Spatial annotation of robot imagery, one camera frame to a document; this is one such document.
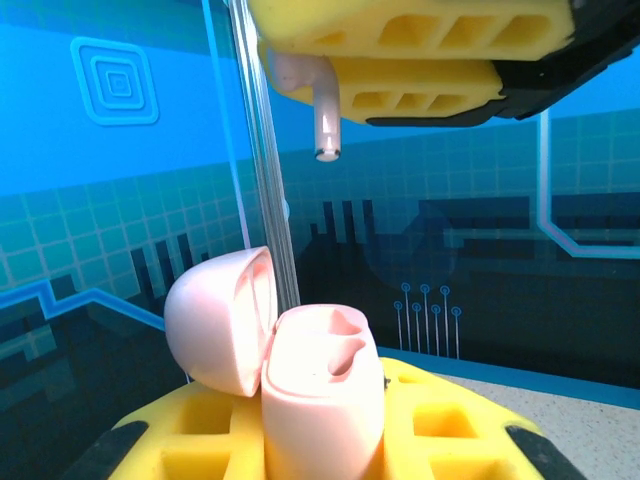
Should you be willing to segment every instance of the open case lid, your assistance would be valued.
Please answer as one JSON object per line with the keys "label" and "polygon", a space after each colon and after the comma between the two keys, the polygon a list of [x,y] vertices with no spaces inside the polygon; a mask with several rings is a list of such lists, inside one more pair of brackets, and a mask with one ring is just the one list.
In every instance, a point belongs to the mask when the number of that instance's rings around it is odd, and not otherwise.
{"label": "open case lid", "polygon": [[185,272],[167,295],[164,318],[171,353],[191,378],[253,396],[278,319],[268,248],[222,255]]}

